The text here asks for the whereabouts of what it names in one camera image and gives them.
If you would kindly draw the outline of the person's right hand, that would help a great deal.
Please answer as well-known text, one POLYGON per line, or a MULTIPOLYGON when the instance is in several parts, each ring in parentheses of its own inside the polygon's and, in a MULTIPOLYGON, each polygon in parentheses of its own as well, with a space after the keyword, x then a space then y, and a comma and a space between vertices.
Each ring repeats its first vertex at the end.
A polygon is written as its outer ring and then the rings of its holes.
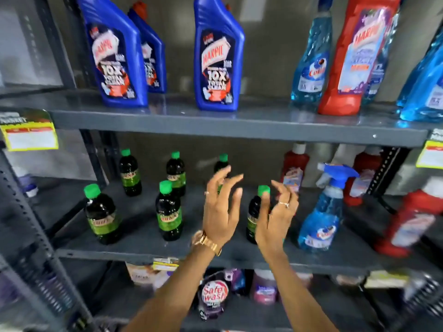
POLYGON ((299 207, 299 196, 283 183, 271 181, 280 196, 274 207, 270 207, 268 225, 256 226, 255 240, 263 258, 268 264, 283 258, 284 240, 299 207))

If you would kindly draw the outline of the person's left hand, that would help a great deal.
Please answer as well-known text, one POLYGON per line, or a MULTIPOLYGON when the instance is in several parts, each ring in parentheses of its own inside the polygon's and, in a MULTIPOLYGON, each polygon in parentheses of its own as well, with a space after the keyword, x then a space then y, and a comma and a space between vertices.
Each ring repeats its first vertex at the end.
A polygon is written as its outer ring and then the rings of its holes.
POLYGON ((205 190, 205 203, 203 209, 202 229, 207 236, 217 245, 223 246, 232 238, 237 225, 228 225, 229 199, 235 191, 235 185, 243 179, 243 174, 224 179, 219 186, 219 195, 216 201, 207 200, 207 187, 205 190))

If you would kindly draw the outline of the person's right forearm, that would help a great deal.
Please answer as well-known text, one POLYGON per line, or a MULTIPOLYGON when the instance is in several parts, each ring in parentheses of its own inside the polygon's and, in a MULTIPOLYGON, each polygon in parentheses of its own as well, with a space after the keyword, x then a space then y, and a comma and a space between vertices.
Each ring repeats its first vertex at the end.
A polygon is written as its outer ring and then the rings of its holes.
POLYGON ((260 250, 274 275, 293 332, 339 332, 291 268, 283 250, 260 250))

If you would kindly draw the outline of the person's left forearm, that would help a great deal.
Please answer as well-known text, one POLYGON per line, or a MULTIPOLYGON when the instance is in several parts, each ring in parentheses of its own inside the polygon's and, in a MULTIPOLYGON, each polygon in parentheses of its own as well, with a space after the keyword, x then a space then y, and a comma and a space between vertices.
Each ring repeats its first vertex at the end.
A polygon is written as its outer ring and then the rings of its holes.
POLYGON ((203 274, 216 255, 213 246, 197 244, 123 332, 180 332, 203 274))

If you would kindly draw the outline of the gold wristwatch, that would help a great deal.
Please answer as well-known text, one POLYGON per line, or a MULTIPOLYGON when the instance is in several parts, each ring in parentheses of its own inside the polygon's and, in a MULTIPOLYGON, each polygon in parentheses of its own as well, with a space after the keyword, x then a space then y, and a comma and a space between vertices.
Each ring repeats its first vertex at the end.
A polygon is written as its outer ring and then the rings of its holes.
POLYGON ((207 234, 205 233, 205 231, 203 230, 198 230, 191 239, 191 246, 198 246, 198 245, 202 245, 207 247, 208 249, 210 249, 215 256, 220 256, 221 252, 222 252, 222 247, 217 245, 213 240, 211 240, 207 234))

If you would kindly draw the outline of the red bottle with white cap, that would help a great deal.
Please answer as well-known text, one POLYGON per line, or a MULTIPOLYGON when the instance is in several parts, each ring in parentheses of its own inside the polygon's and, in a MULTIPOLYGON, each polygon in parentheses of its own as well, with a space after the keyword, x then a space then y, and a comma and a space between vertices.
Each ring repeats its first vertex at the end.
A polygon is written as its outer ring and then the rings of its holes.
POLYGON ((430 177, 421 189, 408 193, 374 249, 392 258, 405 258, 443 213, 443 177, 430 177))
POLYGON ((310 156, 306 153, 306 143, 294 143, 284 155, 280 182, 298 194, 310 156))
POLYGON ((344 189, 344 202, 347 206, 359 206, 363 202, 376 171, 381 164, 382 148, 367 146, 358 153, 353 163, 353 169, 358 173, 357 178, 349 178, 344 189))

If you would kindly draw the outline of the grey metal shelf rack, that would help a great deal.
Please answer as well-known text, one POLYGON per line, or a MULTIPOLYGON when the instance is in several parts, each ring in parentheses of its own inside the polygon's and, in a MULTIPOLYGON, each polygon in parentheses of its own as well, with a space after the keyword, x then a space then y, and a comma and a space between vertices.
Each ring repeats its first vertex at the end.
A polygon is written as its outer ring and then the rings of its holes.
MULTIPOLYGON (((51 48, 57 46, 57 49, 62 49, 63 44, 60 41, 60 34, 57 31, 58 28, 53 20, 49 5, 45 0, 33 0, 35 5, 36 15, 39 16, 40 21, 47 21, 47 24, 42 23, 42 26, 46 30, 47 38, 53 39, 52 42, 48 44, 51 48)), ((6 87, 6 92, 0 91, 0 101, 11 102, 10 106, 1 106, 0 112, 4 112, 6 108, 16 108, 14 110, 21 112, 26 109, 41 109, 42 111, 47 111, 46 107, 49 108, 49 115, 53 117, 56 127, 59 129, 79 129, 84 138, 85 147, 88 150, 90 156, 91 166, 97 175, 98 182, 100 184, 105 184, 106 180, 104 174, 100 173, 102 166, 100 160, 97 156, 97 148, 91 139, 90 130, 97 130, 102 135, 104 133, 106 144, 111 144, 113 146, 113 151, 116 151, 116 141, 107 141, 106 137, 111 139, 115 136, 113 132, 152 132, 152 133, 163 133, 163 134, 176 134, 176 135, 193 135, 193 136, 207 136, 207 137, 227 137, 227 138, 243 138, 243 139, 269 139, 269 140, 285 140, 285 141, 296 141, 299 138, 300 141, 330 141, 338 143, 339 141, 351 141, 351 136, 356 136, 356 144, 360 145, 386 145, 391 147, 386 147, 385 151, 389 150, 392 155, 385 155, 385 168, 381 169, 381 172, 376 174, 375 182, 371 183, 369 188, 369 193, 374 194, 374 198, 377 198, 377 203, 383 206, 386 211, 391 211, 390 206, 384 204, 384 200, 380 197, 381 191, 385 188, 388 182, 390 183, 391 176, 394 173, 390 173, 390 170, 394 170, 394 162, 398 157, 400 160, 400 155, 402 151, 406 151, 407 147, 400 148, 401 145, 416 146, 421 145, 415 141, 418 140, 419 132, 421 132, 421 139, 425 140, 425 136, 428 137, 430 132, 437 132, 437 129, 424 129, 427 127, 426 124, 419 125, 421 122, 415 123, 417 126, 407 127, 401 130, 400 126, 394 126, 394 118, 390 117, 387 113, 387 108, 385 111, 382 108, 368 108, 364 113, 360 113, 360 116, 347 116, 347 117, 333 117, 333 116, 319 116, 313 111, 309 111, 308 108, 295 108, 295 106, 290 107, 290 104, 284 104, 283 101, 272 101, 266 99, 261 102, 258 99, 245 99, 243 100, 243 108, 240 108, 240 113, 235 113, 233 117, 229 117, 228 113, 214 113, 214 112, 204 112, 199 111, 197 107, 191 104, 191 99, 183 97, 180 95, 167 95, 166 98, 159 97, 154 98, 153 103, 164 104, 162 107, 164 110, 157 114, 157 111, 153 111, 152 105, 149 107, 150 111, 147 109, 131 109, 131 108, 106 108, 99 103, 100 99, 98 94, 93 93, 92 90, 77 90, 77 89, 64 89, 63 87, 42 87, 40 85, 32 85, 34 88, 28 90, 24 89, 28 85, 17 85, 18 88, 12 91, 11 88, 6 87)), ((34 231, 36 236, 38 249, 44 251, 45 258, 49 260, 49 263, 54 264, 56 271, 60 274, 62 278, 62 284, 66 285, 71 291, 71 296, 75 297, 75 305, 78 307, 70 308, 64 313, 64 316, 57 316, 50 312, 49 308, 46 309, 43 306, 43 299, 37 297, 37 292, 31 293, 31 290, 37 291, 37 288, 30 287, 25 290, 24 279, 19 279, 22 275, 16 273, 16 270, 10 264, 8 259, 5 260, 3 255, 0 255, 1 267, 5 268, 4 273, 11 277, 11 281, 14 282, 15 286, 23 287, 23 296, 27 298, 29 304, 37 305, 35 310, 38 311, 45 319, 48 320, 49 326, 48 331, 54 329, 54 331, 59 332, 104 332, 93 317, 90 315, 87 305, 83 301, 83 297, 77 291, 78 289, 72 283, 69 275, 63 269, 63 266, 59 263, 58 257, 62 258, 76 258, 76 259, 91 259, 99 260, 103 258, 110 260, 111 258, 122 257, 123 260, 130 260, 130 258, 150 258, 151 255, 147 253, 143 254, 130 254, 121 253, 117 251, 82 251, 75 249, 56 249, 54 251, 53 246, 49 240, 47 232, 42 227, 42 219, 39 217, 40 214, 33 205, 30 204, 26 196, 14 195, 18 193, 18 178, 8 162, 6 156, 0 154, 0 167, 5 172, 4 182, 0 182, 0 186, 5 189, 8 179, 14 179, 11 182, 10 187, 13 195, 10 197, 10 203, 12 205, 13 201, 18 206, 23 206, 22 218, 29 218, 28 226, 34 231)), ((357 263, 357 257, 353 257, 353 260, 345 260, 344 255, 341 253, 336 253, 333 250, 333 258, 342 258, 336 262, 341 264, 333 264, 333 262, 318 261, 314 258, 303 257, 306 254, 301 252, 295 252, 295 258, 301 258, 300 261, 296 261, 292 264, 297 271, 303 272, 316 272, 324 274, 348 274, 359 275, 364 274, 364 272, 369 272, 370 267, 375 269, 385 269, 394 270, 401 268, 399 263, 401 260, 393 260, 393 258, 385 258, 381 255, 378 256, 377 253, 373 251, 368 251, 367 244, 363 245, 363 241, 358 241, 356 244, 357 248, 362 248, 362 256, 367 257, 369 262, 374 262, 373 264, 367 265, 351 265, 352 263, 357 263)), ((407 319, 413 321, 417 319, 417 322, 411 323, 416 324, 411 326, 411 331, 413 328, 417 327, 419 330, 424 331, 425 325, 430 324, 425 322, 423 318, 420 317, 422 313, 419 310, 424 310, 424 308, 429 307, 431 309, 433 306, 438 307, 437 301, 443 301, 443 257, 437 255, 442 254, 442 246, 432 246, 434 242, 430 243, 420 243, 420 249, 424 249, 424 255, 417 255, 417 258, 428 259, 436 270, 429 269, 428 276, 432 280, 431 275, 435 274, 435 281, 439 281, 440 284, 435 286, 435 290, 431 291, 428 297, 423 298, 421 302, 419 301, 417 307, 411 309, 409 312, 399 314, 398 318, 395 318, 389 327, 392 327, 393 331, 407 331, 408 327, 407 319)), ((106 324, 107 321, 111 322, 112 317, 98 317, 97 322, 102 319, 106 324)))

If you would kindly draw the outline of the blue trigger spray bottle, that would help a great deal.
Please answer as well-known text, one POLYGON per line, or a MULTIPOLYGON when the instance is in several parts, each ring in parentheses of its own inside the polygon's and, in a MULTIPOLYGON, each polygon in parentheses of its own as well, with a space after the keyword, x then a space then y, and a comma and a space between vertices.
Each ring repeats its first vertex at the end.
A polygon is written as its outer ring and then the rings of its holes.
POLYGON ((346 182, 358 177, 357 171, 347 165, 318 163, 318 170, 329 176, 329 183, 302 223, 297 240, 300 249, 311 252, 329 250, 342 222, 346 182))

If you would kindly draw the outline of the group of dark green-capped bottles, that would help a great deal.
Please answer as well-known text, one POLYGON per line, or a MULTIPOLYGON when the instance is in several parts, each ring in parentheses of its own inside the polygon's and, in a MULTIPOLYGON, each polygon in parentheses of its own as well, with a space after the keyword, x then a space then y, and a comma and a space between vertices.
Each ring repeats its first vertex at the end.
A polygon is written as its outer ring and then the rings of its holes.
MULTIPOLYGON (((221 167, 228 166, 227 155, 220 157, 221 167)), ((180 152, 174 151, 167 162, 168 179, 159 183, 159 194, 156 198, 156 216, 163 239, 174 241, 180 238, 183 229, 183 212, 181 197, 185 194, 186 173, 180 152)), ((101 192, 97 184, 84 188, 88 202, 85 206, 86 218, 92 231, 102 244, 112 244, 118 240, 121 227, 116 216, 116 206, 111 197, 101 192)))

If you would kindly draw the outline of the small purple pouch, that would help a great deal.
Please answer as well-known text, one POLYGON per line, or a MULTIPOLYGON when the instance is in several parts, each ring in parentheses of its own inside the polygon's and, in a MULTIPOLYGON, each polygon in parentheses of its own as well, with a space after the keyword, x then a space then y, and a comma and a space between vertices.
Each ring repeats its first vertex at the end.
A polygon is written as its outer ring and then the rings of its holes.
POLYGON ((243 269, 225 269, 224 279, 228 282, 232 294, 245 296, 246 277, 243 269))

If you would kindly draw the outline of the pink liquid bottle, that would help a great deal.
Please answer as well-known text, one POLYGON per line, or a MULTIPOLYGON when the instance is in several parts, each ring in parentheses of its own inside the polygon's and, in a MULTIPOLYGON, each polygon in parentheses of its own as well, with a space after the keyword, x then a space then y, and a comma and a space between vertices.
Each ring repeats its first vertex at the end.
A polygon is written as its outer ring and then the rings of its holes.
POLYGON ((270 270, 254 269, 249 297, 261 305, 273 305, 276 302, 278 288, 270 270))

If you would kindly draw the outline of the small yellow shelf label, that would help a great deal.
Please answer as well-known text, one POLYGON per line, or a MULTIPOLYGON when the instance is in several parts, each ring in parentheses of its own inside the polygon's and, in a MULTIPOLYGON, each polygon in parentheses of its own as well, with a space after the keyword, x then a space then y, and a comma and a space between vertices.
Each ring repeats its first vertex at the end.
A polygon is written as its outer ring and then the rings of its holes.
POLYGON ((173 272, 179 266, 180 260, 177 258, 154 258, 152 269, 156 271, 173 272))

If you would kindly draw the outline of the purple pouch with red label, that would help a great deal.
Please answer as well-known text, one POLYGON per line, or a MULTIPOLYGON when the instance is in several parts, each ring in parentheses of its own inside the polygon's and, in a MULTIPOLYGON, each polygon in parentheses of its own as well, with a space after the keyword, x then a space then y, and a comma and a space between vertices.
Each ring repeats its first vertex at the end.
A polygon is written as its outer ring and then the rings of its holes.
POLYGON ((223 314, 232 280, 232 271, 218 271, 203 279, 198 290, 198 311, 203 321, 223 314))

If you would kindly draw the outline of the cream coloured packet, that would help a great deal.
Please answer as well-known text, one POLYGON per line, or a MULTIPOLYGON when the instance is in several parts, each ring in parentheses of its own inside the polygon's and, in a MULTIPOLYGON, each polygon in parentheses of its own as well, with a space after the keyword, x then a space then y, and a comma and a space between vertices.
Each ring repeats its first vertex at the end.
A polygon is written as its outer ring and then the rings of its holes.
POLYGON ((158 290, 170 278, 172 271, 155 270, 153 265, 135 265, 125 262, 131 281, 139 287, 158 290))

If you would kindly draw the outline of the blue toilet cleaner bottle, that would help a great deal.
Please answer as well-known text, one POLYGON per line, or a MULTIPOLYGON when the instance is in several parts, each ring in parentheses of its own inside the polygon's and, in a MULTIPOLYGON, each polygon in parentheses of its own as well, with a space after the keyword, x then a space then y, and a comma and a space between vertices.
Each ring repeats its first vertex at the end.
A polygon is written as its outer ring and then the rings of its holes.
POLYGON ((194 91, 203 111, 238 108, 245 33, 223 0, 194 0, 194 91))
POLYGON ((167 92, 167 72, 165 44, 147 23, 147 5, 136 1, 128 12, 141 35, 141 48, 148 91, 165 94, 167 92))
POLYGON ((98 91, 108 107, 148 105, 138 28, 111 0, 76 0, 98 91))

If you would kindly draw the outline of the pale yellow shelf label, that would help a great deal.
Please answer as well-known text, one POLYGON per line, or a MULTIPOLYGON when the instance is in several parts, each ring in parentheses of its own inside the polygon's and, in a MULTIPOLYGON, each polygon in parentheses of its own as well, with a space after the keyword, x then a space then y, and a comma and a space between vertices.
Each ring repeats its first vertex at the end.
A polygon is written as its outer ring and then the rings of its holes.
POLYGON ((387 271, 372 271, 363 282, 366 289, 401 289, 409 281, 407 273, 389 273, 387 271))

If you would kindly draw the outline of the large red cleaner bottle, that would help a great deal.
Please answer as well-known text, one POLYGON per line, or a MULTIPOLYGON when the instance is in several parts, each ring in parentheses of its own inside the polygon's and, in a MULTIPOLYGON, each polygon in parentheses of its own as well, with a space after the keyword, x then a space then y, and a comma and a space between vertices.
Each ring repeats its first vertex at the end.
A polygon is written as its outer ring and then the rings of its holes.
POLYGON ((348 0, 326 90, 317 112, 354 116, 401 0, 348 0))

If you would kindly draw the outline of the yellow shelf price tag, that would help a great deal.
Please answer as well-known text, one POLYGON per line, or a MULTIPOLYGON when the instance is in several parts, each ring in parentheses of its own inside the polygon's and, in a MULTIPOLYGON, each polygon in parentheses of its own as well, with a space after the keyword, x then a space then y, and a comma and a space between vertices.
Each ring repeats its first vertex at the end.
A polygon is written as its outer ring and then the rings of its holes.
POLYGON ((416 167, 443 170, 443 129, 433 129, 418 156, 416 167))
POLYGON ((58 150, 53 120, 46 110, 0 111, 0 131, 8 151, 58 150))

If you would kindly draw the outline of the small white and purple bottle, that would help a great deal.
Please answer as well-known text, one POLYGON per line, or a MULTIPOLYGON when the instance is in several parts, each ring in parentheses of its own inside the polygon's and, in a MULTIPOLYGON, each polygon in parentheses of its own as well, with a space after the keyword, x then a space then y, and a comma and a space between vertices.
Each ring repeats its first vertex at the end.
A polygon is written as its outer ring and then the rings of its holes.
POLYGON ((35 197, 39 191, 34 177, 24 168, 13 166, 15 176, 18 179, 22 193, 27 197, 35 197))

